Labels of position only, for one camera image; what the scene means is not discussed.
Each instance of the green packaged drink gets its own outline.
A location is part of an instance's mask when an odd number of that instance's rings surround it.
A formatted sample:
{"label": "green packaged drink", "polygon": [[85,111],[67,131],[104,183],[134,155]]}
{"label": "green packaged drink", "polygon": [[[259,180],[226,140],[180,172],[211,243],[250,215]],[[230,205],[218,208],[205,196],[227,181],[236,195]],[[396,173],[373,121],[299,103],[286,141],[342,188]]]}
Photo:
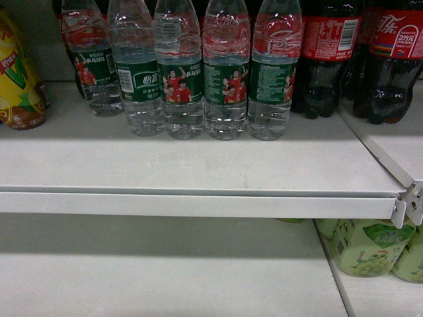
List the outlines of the green packaged drink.
{"label": "green packaged drink", "polygon": [[332,240],[339,219],[315,219],[318,232],[328,240]]}
{"label": "green packaged drink", "polygon": [[423,226],[416,229],[392,272],[405,281],[423,283]]}
{"label": "green packaged drink", "polygon": [[342,219],[332,240],[335,262],[350,275],[385,275],[392,270],[414,231],[410,221],[397,229],[389,220]]}

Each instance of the dark soda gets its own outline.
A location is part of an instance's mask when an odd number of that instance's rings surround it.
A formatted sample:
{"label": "dark soda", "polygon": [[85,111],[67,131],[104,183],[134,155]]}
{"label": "dark soda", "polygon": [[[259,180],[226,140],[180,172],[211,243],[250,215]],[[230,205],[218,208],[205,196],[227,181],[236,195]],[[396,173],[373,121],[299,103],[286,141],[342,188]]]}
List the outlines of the dark soda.
{"label": "dark soda", "polygon": [[353,110],[372,124],[397,123],[412,101],[423,66],[423,0],[396,0],[383,10]]}
{"label": "dark soda", "polygon": [[365,0],[365,9],[358,32],[356,46],[352,53],[350,64],[342,78],[342,96],[353,100],[358,87],[363,83],[365,61],[370,55],[371,40],[376,32],[382,12],[381,0]]}
{"label": "dark soda", "polygon": [[358,35],[363,0],[306,0],[303,48],[294,86],[294,112],[330,117]]}

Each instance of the store shelf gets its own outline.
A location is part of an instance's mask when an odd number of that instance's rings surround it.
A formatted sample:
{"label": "store shelf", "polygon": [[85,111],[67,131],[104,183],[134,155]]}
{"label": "store shelf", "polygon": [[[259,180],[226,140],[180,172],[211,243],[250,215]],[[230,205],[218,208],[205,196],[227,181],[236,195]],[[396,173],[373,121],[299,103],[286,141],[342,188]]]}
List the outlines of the store shelf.
{"label": "store shelf", "polygon": [[322,238],[322,243],[349,317],[422,315],[422,284],[405,282],[392,273],[381,277],[345,274],[334,262],[330,242]]}
{"label": "store shelf", "polygon": [[0,241],[2,317],[347,317],[312,221],[0,214]]}
{"label": "store shelf", "polygon": [[418,81],[408,112],[396,124],[373,125],[365,119],[355,118],[352,103],[345,100],[340,109],[341,117],[352,131],[406,188],[423,182],[422,98],[423,81]]}
{"label": "store shelf", "polygon": [[293,114],[275,142],[141,138],[123,114],[94,117],[73,83],[49,89],[44,125],[0,126],[4,211],[389,219],[404,191],[337,115]]}

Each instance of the shelf bracket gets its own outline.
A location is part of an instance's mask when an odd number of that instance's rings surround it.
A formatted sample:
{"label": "shelf bracket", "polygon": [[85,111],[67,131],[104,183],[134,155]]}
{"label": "shelf bracket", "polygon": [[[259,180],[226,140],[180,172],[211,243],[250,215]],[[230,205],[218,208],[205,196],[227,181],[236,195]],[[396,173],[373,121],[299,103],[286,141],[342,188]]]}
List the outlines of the shelf bracket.
{"label": "shelf bracket", "polygon": [[405,213],[416,225],[420,226],[423,221],[423,183],[416,183],[402,194],[406,201]]}
{"label": "shelf bracket", "polygon": [[401,197],[397,198],[392,211],[391,220],[398,229],[403,227],[406,207],[406,202]]}

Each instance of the plastic water bottle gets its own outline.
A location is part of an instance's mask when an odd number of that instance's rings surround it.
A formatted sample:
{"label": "plastic water bottle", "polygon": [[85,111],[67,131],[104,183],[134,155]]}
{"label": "plastic water bottle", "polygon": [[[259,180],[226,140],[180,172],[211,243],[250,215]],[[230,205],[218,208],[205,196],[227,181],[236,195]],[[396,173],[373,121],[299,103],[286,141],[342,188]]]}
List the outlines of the plastic water bottle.
{"label": "plastic water bottle", "polygon": [[245,128],[250,22],[244,0],[210,0],[203,31],[206,129],[232,140]]}
{"label": "plastic water bottle", "polygon": [[153,25],[166,130],[192,139],[203,130],[204,106],[200,25],[191,0],[158,0]]}
{"label": "plastic water bottle", "polygon": [[123,112],[106,22],[94,0],[63,0],[62,27],[84,97],[94,115]]}
{"label": "plastic water bottle", "polygon": [[264,0],[254,28],[248,111],[257,139],[277,140],[286,128],[302,30],[298,0]]}
{"label": "plastic water bottle", "polygon": [[141,0],[110,0],[108,28],[122,103],[131,132],[155,135],[164,130],[153,21]]}

